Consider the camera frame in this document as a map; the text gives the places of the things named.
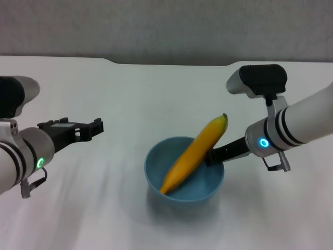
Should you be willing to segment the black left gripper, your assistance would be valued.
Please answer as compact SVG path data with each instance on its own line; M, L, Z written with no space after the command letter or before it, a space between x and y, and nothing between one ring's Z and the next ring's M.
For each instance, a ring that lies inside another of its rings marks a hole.
M77 141L91 141L94 136L104 131L101 118L97 118L91 123L70 123L68 117L64 117L39 123L37 126L50 136L55 153Z

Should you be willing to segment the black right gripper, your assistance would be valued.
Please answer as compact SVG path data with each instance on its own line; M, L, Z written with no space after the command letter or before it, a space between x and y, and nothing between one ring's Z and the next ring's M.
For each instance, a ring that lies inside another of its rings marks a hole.
M250 150L246 143L246 139L245 137L242 137L209 152L206 156L206 165L208 167L220 165L226 161L242 158L248 156L249 154Z

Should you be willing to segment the yellow banana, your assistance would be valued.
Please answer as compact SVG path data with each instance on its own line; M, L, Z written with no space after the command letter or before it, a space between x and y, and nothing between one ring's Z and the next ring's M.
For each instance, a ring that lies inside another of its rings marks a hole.
M222 114L211 120L195 137L166 174L160 192L166 194L181 185L204 161L228 127L228 116Z

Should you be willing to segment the blue bowl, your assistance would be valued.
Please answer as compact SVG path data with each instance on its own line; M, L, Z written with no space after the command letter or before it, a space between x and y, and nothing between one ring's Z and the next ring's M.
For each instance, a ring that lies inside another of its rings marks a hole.
M197 208L209 202L221 187L225 169L223 164L196 168L176 189L162 194L164 178L175 161L194 140L187 136L174 136L155 144L146 155L144 163L148 191L158 204L170 208Z

